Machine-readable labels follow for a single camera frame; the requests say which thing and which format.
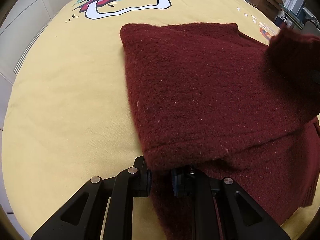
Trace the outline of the yellow dino print bedspread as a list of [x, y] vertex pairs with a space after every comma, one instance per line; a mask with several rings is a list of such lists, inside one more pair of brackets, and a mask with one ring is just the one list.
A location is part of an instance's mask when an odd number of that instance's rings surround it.
[[91, 20], [89, 0], [62, 9], [13, 78], [2, 133], [2, 171], [17, 221], [32, 235], [92, 176], [132, 165], [141, 149], [127, 100], [119, 31], [127, 23], [236, 23], [268, 43], [278, 27], [244, 0], [120, 0]]

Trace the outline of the dark red knit sweater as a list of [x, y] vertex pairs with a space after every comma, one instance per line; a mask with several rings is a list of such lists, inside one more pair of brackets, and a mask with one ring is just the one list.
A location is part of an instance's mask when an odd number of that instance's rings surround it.
[[282, 224], [319, 177], [319, 37], [282, 28], [265, 45], [234, 23], [120, 30], [127, 94], [167, 239], [190, 239], [170, 171], [236, 180]]

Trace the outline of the white wardrobe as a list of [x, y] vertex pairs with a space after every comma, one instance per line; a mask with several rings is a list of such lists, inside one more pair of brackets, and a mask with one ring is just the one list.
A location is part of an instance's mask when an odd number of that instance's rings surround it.
[[22, 63], [40, 32], [71, 0], [17, 0], [1, 24], [1, 127]]

